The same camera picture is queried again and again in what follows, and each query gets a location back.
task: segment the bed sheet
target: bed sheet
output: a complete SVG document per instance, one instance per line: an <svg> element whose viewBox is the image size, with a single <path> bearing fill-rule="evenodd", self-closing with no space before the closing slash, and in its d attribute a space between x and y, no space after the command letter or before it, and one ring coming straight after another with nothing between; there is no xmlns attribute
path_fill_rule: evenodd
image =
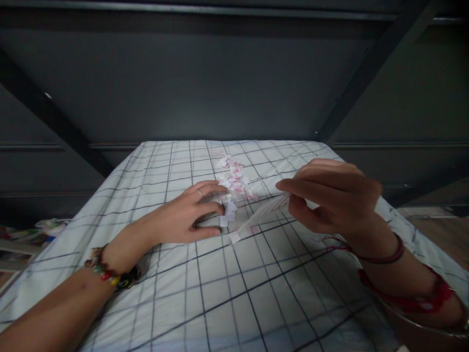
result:
<svg viewBox="0 0 469 352"><path fill-rule="evenodd" d="M5 329L83 265L90 248L178 196L230 154L245 165L259 196L237 205L236 222L219 237L163 244L143 259L133 289L115 295L90 329L83 351L394 351L398 342L361 285L357 260L326 250L324 240L290 214L262 219L231 245L239 227L275 183L316 157L341 160L309 141L144 142L105 180L67 229L31 264L0 302ZM422 262L468 303L469 275L384 199L376 211ZM200 226L218 225L217 217Z"/></svg>

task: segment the fabric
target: fabric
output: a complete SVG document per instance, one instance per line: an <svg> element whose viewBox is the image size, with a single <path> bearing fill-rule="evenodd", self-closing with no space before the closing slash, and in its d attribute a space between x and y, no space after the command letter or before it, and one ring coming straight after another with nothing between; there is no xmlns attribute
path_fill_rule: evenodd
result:
<svg viewBox="0 0 469 352"><path fill-rule="evenodd" d="M262 202L316 157L341 160L306 141L142 143L106 179L67 229L0 302L1 328L30 309L132 221L198 181L215 179L217 161L244 164L247 189L222 236L164 244L143 259L146 274L109 301L83 351L395 351L398 343L357 275L358 261L287 212L270 213L232 245ZM423 263L468 303L469 275L383 199L376 211ZM199 226L218 225L207 217Z"/></svg>

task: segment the silver ring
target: silver ring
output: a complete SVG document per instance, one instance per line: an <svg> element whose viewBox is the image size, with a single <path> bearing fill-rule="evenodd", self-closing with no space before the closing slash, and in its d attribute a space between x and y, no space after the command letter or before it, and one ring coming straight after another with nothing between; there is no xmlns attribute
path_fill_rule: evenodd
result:
<svg viewBox="0 0 469 352"><path fill-rule="evenodd" d="M195 190L196 190L198 193L200 193L200 195L202 196L202 198L205 198L204 195L202 194L202 192L201 192L198 188L196 188Z"/></svg>

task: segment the bed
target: bed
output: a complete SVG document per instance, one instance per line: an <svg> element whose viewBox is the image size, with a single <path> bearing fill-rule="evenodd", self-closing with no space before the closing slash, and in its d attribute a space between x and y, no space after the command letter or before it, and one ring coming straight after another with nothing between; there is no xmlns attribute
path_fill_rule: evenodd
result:
<svg viewBox="0 0 469 352"><path fill-rule="evenodd" d="M265 216L253 234L228 233L267 199L275 183L316 157L341 160L311 141L144 142L105 180L66 230L38 256L0 302L5 329L78 270L90 248L198 181L215 179L224 155L244 164L256 199L237 204L219 237L164 244L147 253L145 274L115 295L80 346L83 351L394 351L399 344L361 285L358 261L326 249L288 212ZM469 275L384 199L376 211L406 247L468 304ZM208 217L199 226L218 225Z"/></svg>

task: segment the right hand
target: right hand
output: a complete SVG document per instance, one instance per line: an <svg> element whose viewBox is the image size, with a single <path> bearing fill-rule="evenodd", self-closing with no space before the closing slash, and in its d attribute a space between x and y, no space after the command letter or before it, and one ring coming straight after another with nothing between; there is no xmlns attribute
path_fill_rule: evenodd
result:
<svg viewBox="0 0 469 352"><path fill-rule="evenodd" d="M355 237L366 235L383 222L375 213L380 183L352 164L313 159L293 179L284 179L276 187L292 194L290 214L313 232ZM320 207L310 209L306 199Z"/></svg>

